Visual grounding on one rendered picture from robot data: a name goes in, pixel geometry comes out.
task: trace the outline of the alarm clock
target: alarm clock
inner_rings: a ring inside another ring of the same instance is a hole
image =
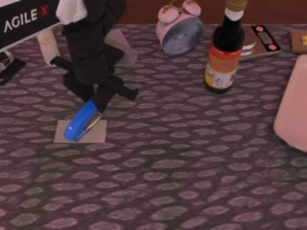
[[[160,9],[156,35],[166,54],[186,53],[198,43],[203,34],[200,14],[201,7],[193,0],[185,0],[181,8],[170,3]]]

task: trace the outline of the blue stapler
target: blue stapler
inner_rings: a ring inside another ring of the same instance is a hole
[[[84,104],[84,106],[78,111],[78,113],[66,127],[64,137],[69,141],[80,140],[94,127],[94,125],[103,117],[103,115],[104,114],[97,111],[96,105],[94,104],[93,100],[90,99]]]

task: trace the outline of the dark glass bottle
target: dark glass bottle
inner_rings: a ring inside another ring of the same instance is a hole
[[[204,76],[206,88],[225,93],[233,85],[244,43],[241,18],[247,0],[227,0],[224,19],[213,34]]]

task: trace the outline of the brown packet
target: brown packet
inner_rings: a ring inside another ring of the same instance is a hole
[[[289,30],[288,34],[292,53],[307,54],[307,30]]]

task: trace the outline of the yellow bottle cap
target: yellow bottle cap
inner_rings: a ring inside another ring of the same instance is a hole
[[[248,0],[226,0],[226,8],[231,11],[243,11],[248,4]]]

